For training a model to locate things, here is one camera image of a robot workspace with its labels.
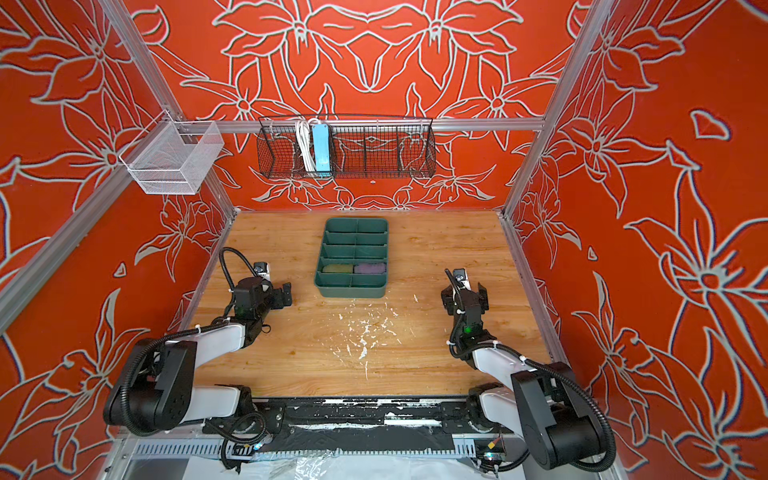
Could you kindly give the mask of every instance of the wooden tabletop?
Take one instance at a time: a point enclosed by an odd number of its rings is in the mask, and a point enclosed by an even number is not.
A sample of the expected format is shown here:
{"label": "wooden tabletop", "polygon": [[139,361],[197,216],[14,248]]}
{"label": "wooden tabletop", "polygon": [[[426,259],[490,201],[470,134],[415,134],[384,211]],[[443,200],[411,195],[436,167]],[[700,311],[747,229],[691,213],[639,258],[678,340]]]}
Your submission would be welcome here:
{"label": "wooden tabletop", "polygon": [[[490,211],[355,212],[389,221],[389,284],[381,299],[320,296],[314,272],[323,226],[346,213],[241,213],[227,240],[251,262],[266,261],[272,282],[291,282],[293,305],[269,313],[272,327],[253,345],[195,372],[195,383],[242,384],[255,396],[466,394],[494,379],[451,357],[452,328],[440,300],[444,269],[465,267],[472,289],[488,289],[485,328],[540,362],[549,357],[498,217]],[[248,276],[233,254],[235,283]],[[193,324],[207,325],[229,301],[217,268]]]}

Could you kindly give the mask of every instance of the floral wallpaper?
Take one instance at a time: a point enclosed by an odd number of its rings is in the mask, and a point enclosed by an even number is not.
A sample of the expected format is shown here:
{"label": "floral wallpaper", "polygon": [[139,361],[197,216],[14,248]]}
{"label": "floral wallpaper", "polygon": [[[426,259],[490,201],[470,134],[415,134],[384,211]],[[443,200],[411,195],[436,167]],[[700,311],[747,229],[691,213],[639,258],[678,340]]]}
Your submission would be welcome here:
{"label": "floral wallpaper", "polygon": [[160,108],[96,0],[1,0],[0,84],[2,290]]}
{"label": "floral wallpaper", "polygon": [[[589,0],[126,0],[190,119],[544,114]],[[267,180],[252,134],[216,171],[244,210],[494,208],[532,132],[440,134],[431,180]]]}
{"label": "floral wallpaper", "polygon": [[631,478],[768,472],[767,48],[761,2],[616,2],[513,215]]}
{"label": "floral wallpaper", "polygon": [[[0,290],[160,112],[95,0],[0,0]],[[0,478],[96,478],[131,345],[176,329],[220,236],[207,187],[131,184],[0,341]]]}
{"label": "floral wallpaper", "polygon": [[0,478],[102,473],[116,430],[101,410],[125,356],[180,325],[224,224],[206,187],[131,184],[112,205],[2,335]]}

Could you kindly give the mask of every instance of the black wire basket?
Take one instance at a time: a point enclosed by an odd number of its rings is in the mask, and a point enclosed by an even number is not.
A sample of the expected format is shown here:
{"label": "black wire basket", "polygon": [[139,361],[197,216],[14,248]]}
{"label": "black wire basket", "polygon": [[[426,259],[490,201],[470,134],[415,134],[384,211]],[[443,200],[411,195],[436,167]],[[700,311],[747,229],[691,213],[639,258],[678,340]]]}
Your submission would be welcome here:
{"label": "black wire basket", "polygon": [[[297,120],[318,118],[329,126],[330,171],[308,172]],[[259,173],[267,178],[430,178],[435,174],[431,118],[369,115],[261,117],[257,135]],[[310,141],[312,156],[315,156]]]}

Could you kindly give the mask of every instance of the clear plastic sheet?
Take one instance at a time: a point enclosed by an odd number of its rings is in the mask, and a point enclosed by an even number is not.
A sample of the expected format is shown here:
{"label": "clear plastic sheet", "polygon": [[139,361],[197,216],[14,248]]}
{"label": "clear plastic sheet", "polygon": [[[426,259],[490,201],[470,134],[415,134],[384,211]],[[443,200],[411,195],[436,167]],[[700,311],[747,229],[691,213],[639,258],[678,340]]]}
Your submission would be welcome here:
{"label": "clear plastic sheet", "polygon": [[[243,464],[238,475],[225,471],[221,462],[193,457],[183,480],[483,480],[481,475],[457,460],[406,458],[387,455],[327,455]],[[499,475],[501,480],[524,480],[523,468]]]}

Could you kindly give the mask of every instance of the coiled white cord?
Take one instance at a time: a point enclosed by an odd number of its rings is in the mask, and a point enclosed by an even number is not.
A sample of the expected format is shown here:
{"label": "coiled white cord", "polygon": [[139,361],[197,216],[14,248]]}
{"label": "coiled white cord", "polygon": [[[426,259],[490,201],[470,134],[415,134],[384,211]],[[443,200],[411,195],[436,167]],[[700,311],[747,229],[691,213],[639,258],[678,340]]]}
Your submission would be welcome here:
{"label": "coiled white cord", "polygon": [[304,169],[308,172],[314,172],[315,159],[312,157],[312,151],[310,150],[310,122],[315,121],[320,123],[320,120],[316,118],[310,118],[309,121],[299,119],[296,121],[296,141],[299,142],[299,149],[301,150],[301,158],[304,159]]}

